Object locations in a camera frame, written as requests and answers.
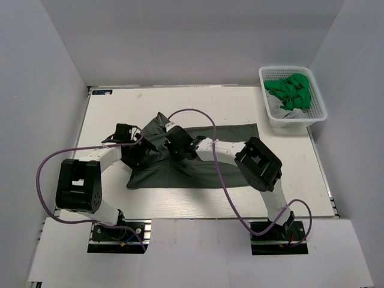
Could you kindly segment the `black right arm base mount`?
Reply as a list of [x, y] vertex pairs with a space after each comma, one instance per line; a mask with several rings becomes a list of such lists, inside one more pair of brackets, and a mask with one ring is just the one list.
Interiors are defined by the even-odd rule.
[[306, 255], [306, 241], [298, 242], [305, 236], [302, 221], [294, 221], [285, 236], [275, 233], [272, 229], [262, 235], [251, 235], [251, 253], [253, 256]]

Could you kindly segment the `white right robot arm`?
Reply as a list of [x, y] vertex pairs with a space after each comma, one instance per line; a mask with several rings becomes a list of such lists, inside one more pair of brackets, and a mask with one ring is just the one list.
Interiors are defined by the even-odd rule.
[[237, 167], [246, 183], [260, 192], [269, 226], [259, 236], [283, 240], [293, 231], [295, 219], [281, 184], [282, 162], [257, 137], [246, 142], [224, 142], [206, 136], [191, 137], [185, 129], [169, 123], [165, 146], [176, 161], [212, 161]]

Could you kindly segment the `dark grey t-shirt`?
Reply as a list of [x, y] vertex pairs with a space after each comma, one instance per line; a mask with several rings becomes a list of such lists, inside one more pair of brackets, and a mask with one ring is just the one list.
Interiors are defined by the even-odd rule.
[[[127, 189], [141, 188], [222, 188], [213, 161], [172, 159], [164, 143], [166, 136], [163, 131], [167, 116], [158, 112], [156, 117], [143, 128], [144, 138], [156, 146], [158, 152], [151, 151], [141, 164], [132, 169]], [[192, 136], [212, 136], [211, 127], [184, 128]], [[217, 126], [217, 137], [225, 142], [247, 141], [250, 137], [259, 137], [256, 123], [244, 125]], [[227, 188], [246, 187], [246, 180], [236, 166], [220, 163], [220, 170]]]

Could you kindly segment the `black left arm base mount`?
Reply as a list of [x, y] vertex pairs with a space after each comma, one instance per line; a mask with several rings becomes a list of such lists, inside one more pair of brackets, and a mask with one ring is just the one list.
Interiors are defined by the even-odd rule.
[[[133, 229], [145, 249], [151, 237], [151, 220], [125, 220], [123, 225]], [[91, 254], [143, 254], [145, 251], [134, 233], [129, 229], [108, 229], [93, 225], [87, 253]]]

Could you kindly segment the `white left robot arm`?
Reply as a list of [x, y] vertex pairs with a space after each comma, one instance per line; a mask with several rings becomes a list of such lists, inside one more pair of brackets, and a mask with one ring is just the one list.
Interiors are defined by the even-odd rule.
[[56, 206], [107, 225], [106, 232], [113, 239], [123, 238], [127, 225], [120, 220], [121, 211], [103, 200], [101, 174], [118, 161], [134, 169], [149, 152], [158, 151], [134, 129], [132, 125], [117, 124], [100, 148], [92, 148], [79, 159], [64, 160], [59, 173]]

